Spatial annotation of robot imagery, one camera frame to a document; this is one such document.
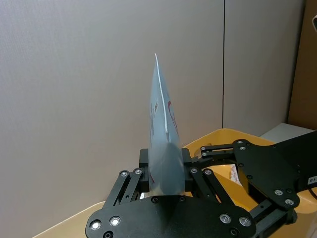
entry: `black cable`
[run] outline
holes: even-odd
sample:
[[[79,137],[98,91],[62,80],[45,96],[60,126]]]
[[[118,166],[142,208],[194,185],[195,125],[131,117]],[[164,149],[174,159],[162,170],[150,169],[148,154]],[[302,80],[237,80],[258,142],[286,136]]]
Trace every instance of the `black cable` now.
[[[314,197],[314,199],[317,200],[317,194],[314,193],[314,191],[310,188],[308,191],[311,193],[311,195]]]

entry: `white label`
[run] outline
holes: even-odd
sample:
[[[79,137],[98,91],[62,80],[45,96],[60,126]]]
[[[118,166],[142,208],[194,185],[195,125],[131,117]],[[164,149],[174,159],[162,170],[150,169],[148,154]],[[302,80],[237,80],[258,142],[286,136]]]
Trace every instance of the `white label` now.
[[[308,179],[308,185],[317,182],[317,176]]]

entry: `yellow bin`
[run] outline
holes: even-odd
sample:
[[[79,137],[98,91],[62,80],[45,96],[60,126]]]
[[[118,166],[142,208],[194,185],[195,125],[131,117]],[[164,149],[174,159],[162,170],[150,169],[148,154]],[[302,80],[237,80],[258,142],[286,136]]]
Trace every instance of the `yellow bin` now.
[[[191,156],[200,151],[204,145],[229,144],[237,139],[246,139],[257,145],[272,145],[271,141],[231,129],[219,129],[185,146]],[[237,206],[250,211],[257,204],[242,186],[230,180],[230,165],[212,166],[218,180]],[[317,238],[317,201],[308,191],[300,192],[301,203],[295,209],[298,220],[295,224],[283,226],[271,238]],[[97,203],[65,221],[38,234],[34,238],[86,238],[85,226],[90,215],[101,209],[104,202]]]

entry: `black metal linkage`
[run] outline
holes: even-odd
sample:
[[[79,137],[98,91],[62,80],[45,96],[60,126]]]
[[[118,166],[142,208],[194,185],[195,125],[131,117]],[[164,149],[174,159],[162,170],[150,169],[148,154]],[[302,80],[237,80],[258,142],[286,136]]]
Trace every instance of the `black metal linkage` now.
[[[119,173],[119,176],[114,183],[112,190],[103,205],[103,208],[112,207],[116,205],[116,202],[121,199],[126,186],[130,180],[130,173],[127,170],[123,170]]]
[[[234,205],[230,196],[228,195],[226,190],[223,188],[221,183],[218,181],[213,171],[210,169],[205,169],[203,174],[204,174],[204,177],[206,178],[205,180],[207,181],[209,188],[212,187],[215,190],[215,193],[217,194],[221,203]]]

